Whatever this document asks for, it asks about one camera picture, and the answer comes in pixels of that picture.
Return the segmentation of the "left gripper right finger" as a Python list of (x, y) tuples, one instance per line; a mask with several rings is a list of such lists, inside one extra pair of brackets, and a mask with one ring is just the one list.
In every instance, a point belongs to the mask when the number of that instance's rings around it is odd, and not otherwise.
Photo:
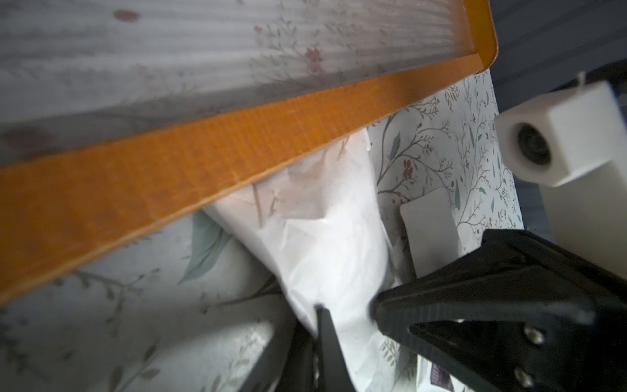
[(324, 392), (355, 392), (350, 379), (331, 312), (321, 305), (316, 307), (318, 337), (318, 389)]

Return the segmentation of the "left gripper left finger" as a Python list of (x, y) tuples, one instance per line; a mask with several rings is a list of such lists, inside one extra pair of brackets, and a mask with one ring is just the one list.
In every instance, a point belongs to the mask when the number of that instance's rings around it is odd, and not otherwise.
[(314, 391), (313, 349), (313, 337), (305, 327), (297, 323), (276, 392)]

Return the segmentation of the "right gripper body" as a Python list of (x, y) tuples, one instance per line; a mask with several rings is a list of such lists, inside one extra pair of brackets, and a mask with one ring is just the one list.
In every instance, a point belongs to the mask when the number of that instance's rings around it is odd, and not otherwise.
[(626, 282), (524, 230), (373, 303), (380, 331), (476, 391), (623, 391)]

